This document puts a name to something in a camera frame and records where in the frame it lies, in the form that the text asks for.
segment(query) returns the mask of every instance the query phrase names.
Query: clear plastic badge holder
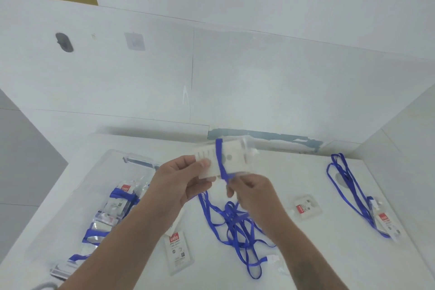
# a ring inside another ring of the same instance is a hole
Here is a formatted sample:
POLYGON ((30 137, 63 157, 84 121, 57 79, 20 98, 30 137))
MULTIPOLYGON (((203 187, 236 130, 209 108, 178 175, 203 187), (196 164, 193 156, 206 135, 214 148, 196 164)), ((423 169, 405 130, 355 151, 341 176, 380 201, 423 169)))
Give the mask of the clear plastic badge holder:
POLYGON ((128 192, 143 196, 158 167, 148 157, 108 150, 42 228, 27 249, 26 257, 50 270, 75 254, 92 253, 96 248, 92 243, 99 243, 102 238, 89 237, 88 243, 84 243, 85 233, 88 230, 110 232, 129 210, 122 199, 109 197, 113 190, 127 184, 131 186, 128 192))
POLYGON ((254 157, 258 150, 255 149, 253 138, 244 135, 208 141, 196 146, 193 154, 196 160, 208 158, 211 161, 210 167, 199 175, 200 179, 204 179, 221 177, 220 163, 230 177, 236 173, 253 173, 254 157))

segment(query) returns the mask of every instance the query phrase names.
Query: fingernail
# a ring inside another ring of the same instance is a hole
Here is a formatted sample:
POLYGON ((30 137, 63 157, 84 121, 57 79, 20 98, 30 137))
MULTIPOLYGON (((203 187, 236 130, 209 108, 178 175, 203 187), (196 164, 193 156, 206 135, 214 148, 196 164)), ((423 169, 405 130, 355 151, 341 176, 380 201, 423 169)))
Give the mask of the fingernail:
POLYGON ((202 167, 206 168, 210 166, 211 161, 208 158, 204 158, 200 160, 199 163, 202 165, 202 167))

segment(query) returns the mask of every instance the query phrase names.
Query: left hand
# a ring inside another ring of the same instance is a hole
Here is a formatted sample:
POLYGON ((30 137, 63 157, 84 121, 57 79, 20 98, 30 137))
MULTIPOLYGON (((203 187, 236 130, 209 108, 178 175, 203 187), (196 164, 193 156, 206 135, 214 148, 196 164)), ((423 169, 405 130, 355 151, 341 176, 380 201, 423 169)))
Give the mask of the left hand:
POLYGON ((211 188, 210 181, 198 179, 209 166, 209 159, 197 162, 194 155, 186 155, 166 162, 156 171, 138 208, 142 206, 151 214, 161 234, 169 229, 189 199, 211 188))

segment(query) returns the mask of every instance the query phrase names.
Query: red label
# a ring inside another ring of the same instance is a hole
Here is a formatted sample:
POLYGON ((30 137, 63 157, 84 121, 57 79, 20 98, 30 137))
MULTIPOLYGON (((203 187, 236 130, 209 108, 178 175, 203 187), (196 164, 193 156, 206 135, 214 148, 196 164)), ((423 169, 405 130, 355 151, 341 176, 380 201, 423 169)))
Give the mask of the red label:
POLYGON ((386 215, 385 213, 380 213, 379 216, 381 217, 381 219, 382 219, 383 221, 388 220, 388 217, 387 217, 387 215, 386 215))
POLYGON ((178 233, 176 232, 174 235, 171 236, 171 238, 169 239, 169 243, 172 243, 174 241, 176 241, 177 239, 179 239, 180 237, 178 236, 178 233))
POLYGON ((299 211, 300 214, 305 212, 304 209, 302 209, 302 205, 298 205, 297 210, 299 211))
POLYGON ((125 192, 128 192, 130 190, 130 185, 122 185, 121 189, 125 192))

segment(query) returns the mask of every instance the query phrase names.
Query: right hand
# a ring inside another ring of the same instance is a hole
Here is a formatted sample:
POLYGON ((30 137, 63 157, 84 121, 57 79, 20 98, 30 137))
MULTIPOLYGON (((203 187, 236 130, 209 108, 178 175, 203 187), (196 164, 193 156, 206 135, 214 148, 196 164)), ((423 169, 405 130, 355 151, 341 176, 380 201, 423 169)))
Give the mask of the right hand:
POLYGON ((290 218, 270 180, 258 174, 237 176, 227 185, 227 196, 232 197, 234 192, 242 208, 249 212, 264 233, 276 243, 281 226, 290 218))

